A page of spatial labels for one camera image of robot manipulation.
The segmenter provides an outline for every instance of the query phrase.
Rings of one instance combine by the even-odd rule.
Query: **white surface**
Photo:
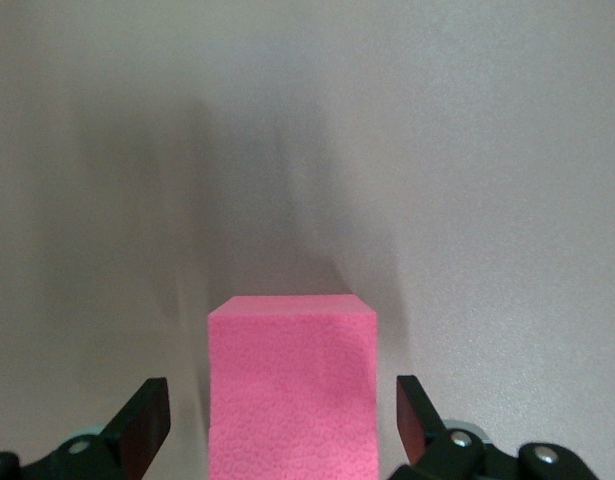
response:
[[[615,2],[0,2],[0,449],[166,374],[203,478],[206,313],[346,290],[383,478],[415,373],[615,479]]]

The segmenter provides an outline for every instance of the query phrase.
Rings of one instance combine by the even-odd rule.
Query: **metal screw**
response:
[[[78,442],[74,442],[69,447],[68,452],[72,455],[76,455],[77,453],[82,452],[83,450],[87,450],[89,448],[89,442],[86,440],[80,440]]]
[[[558,461],[558,454],[545,445],[539,445],[534,448],[534,453],[545,463],[556,463]]]
[[[457,431],[451,434],[451,440],[459,447],[465,448],[471,445],[471,438],[465,432]]]

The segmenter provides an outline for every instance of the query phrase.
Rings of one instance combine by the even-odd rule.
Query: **textured foam surface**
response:
[[[209,315],[209,478],[378,478],[376,314],[354,295]]]

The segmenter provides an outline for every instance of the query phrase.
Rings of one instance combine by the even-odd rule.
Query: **black plastic part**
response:
[[[100,435],[81,435],[20,467],[0,452],[0,480],[140,480],[170,428],[167,380],[147,380]]]
[[[414,375],[396,379],[396,423],[407,458],[415,464],[445,425]]]
[[[169,391],[164,378],[151,378],[101,432],[129,480],[143,477],[169,433]]]
[[[554,451],[557,460],[548,463],[536,454],[537,448]],[[571,450],[553,443],[528,443],[518,451],[520,469],[528,480],[598,480],[589,467]]]
[[[82,435],[63,443],[50,455],[50,463],[53,478],[127,480],[105,442],[96,435]]]
[[[0,480],[19,480],[20,461],[11,452],[0,452]]]
[[[458,445],[452,439],[455,433],[467,435],[469,442]],[[446,430],[427,448],[415,470],[443,480],[469,480],[482,465],[485,453],[483,442],[473,433]]]
[[[572,451],[559,445],[529,443],[518,458],[463,430],[447,430],[415,376],[399,376],[397,423],[411,465],[403,465],[390,480],[598,480]],[[452,433],[470,442],[460,446]],[[557,458],[541,460],[536,448],[551,449]]]
[[[516,457],[507,455],[505,452],[498,450],[494,445],[485,446],[487,453],[480,470],[480,475],[477,479],[520,479],[520,464]]]

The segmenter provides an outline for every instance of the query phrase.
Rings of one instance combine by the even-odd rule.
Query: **foam block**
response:
[[[376,480],[376,323],[355,295],[212,312],[210,480]]]

